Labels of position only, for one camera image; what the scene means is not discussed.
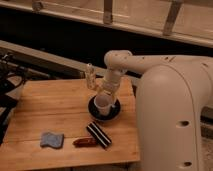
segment wooden tabletop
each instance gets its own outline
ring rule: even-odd
[[[73,141],[90,134],[88,102],[96,94],[84,79],[28,81],[0,147],[0,170],[32,170],[139,161],[135,98],[124,77],[118,91],[119,115],[99,126],[112,145],[75,148]],[[41,148],[43,132],[63,133],[62,149]]]

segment black and white striped object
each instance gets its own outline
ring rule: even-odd
[[[95,122],[90,123],[87,126],[87,130],[104,149],[112,143],[111,139],[101,130],[101,128]]]

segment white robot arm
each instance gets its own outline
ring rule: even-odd
[[[125,70],[143,74],[136,113],[141,170],[203,171],[200,114],[213,104],[213,59],[201,56],[105,55],[102,88],[114,94]]]

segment cup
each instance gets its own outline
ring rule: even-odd
[[[94,104],[101,115],[107,116],[113,105],[113,98],[106,93],[100,93],[96,95]]]

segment blue sponge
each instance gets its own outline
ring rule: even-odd
[[[51,132],[45,132],[41,135],[41,147],[52,147],[59,149],[63,147],[64,134],[55,135]]]

